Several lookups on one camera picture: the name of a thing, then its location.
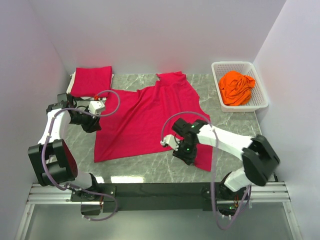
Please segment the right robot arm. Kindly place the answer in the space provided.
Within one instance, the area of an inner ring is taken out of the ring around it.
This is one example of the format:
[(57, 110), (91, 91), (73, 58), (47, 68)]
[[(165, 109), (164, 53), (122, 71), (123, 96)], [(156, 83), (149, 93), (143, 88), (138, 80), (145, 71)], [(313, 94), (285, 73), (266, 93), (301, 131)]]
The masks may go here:
[(269, 141), (261, 134), (255, 137), (235, 134), (210, 126), (197, 119), (188, 123), (179, 118), (172, 130), (182, 139), (173, 135), (165, 137), (165, 144), (173, 149), (173, 156), (185, 164), (195, 164), (201, 145), (216, 147), (242, 161), (242, 167), (229, 172), (218, 183), (216, 194), (222, 200), (233, 199), (240, 190), (249, 185), (263, 187), (280, 164), (280, 158)]

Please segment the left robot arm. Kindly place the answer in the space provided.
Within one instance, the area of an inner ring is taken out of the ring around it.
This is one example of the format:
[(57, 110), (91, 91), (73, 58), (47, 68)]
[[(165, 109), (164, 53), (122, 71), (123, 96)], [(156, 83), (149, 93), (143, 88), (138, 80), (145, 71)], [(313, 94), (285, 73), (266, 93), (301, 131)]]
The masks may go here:
[(79, 109), (74, 97), (69, 93), (57, 96), (57, 103), (46, 109), (47, 123), (38, 143), (28, 148), (27, 154), (38, 183), (57, 187), (65, 191), (71, 189), (81, 199), (94, 201), (99, 198), (100, 188), (91, 173), (78, 170), (77, 163), (65, 142), (69, 125), (78, 125), (86, 133), (100, 131), (100, 117), (105, 109), (100, 101), (91, 101), (84, 109)]

